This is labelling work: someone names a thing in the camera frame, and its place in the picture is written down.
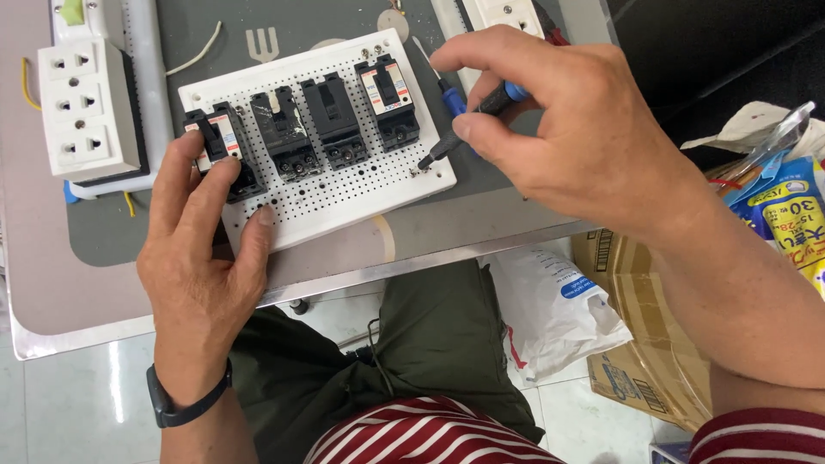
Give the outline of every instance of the white perforated board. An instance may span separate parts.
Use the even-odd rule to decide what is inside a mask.
[[[381,47],[379,53],[375,51],[377,45]],[[377,56],[386,53],[390,53],[398,62],[415,102],[415,115],[421,126],[416,144],[387,154],[381,148],[380,137],[370,118],[369,109],[365,106],[365,94],[354,70],[356,64],[365,60],[361,54],[364,49],[369,51],[370,64],[375,63]],[[324,74],[336,71],[345,81],[350,93],[370,159],[349,168],[332,171],[299,82],[313,78],[316,83],[320,83],[324,80]],[[250,96],[274,91],[283,85],[292,87],[295,102],[323,170],[318,176],[290,184],[278,177],[249,107]],[[193,83],[181,87],[178,93],[186,111],[200,108],[210,113],[212,105],[224,101],[244,109],[241,116],[243,124],[269,192],[245,202],[224,206],[222,217],[235,253],[238,252],[240,234],[249,216],[266,203],[276,213],[272,240],[272,251],[276,251],[383,214],[455,185],[455,174],[448,159],[434,163],[424,173],[416,168],[418,161],[429,153],[439,137],[395,29]]]

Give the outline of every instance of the left hand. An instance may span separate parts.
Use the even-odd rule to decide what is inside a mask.
[[[243,228],[234,263],[212,259],[212,238],[240,162],[222,159],[200,180],[192,161],[199,131],[173,141],[154,183],[138,275],[152,303],[155,369],[179,406],[195,403],[224,374],[232,343],[266,285],[273,212],[256,211]]]

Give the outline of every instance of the cardboard box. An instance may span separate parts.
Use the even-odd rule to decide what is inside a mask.
[[[712,417],[710,360],[673,319],[647,247],[603,229],[574,236],[573,256],[634,336],[587,358],[593,391],[697,431]]]

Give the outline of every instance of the white plastic bag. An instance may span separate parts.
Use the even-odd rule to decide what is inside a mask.
[[[633,339],[607,292],[543,245],[489,255],[507,351],[526,386]]]

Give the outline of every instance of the black smartwatch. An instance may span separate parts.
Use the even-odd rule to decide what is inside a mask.
[[[197,403],[175,411],[175,405],[169,394],[163,389],[163,386],[158,380],[158,374],[155,372],[154,364],[146,371],[146,382],[149,385],[149,397],[152,399],[152,407],[155,410],[155,419],[158,421],[158,427],[179,427],[183,424],[189,424],[191,421],[201,417],[209,410],[215,403],[218,402],[220,396],[227,388],[232,386],[232,363],[226,360],[226,373],[220,379],[212,391],[206,394]]]

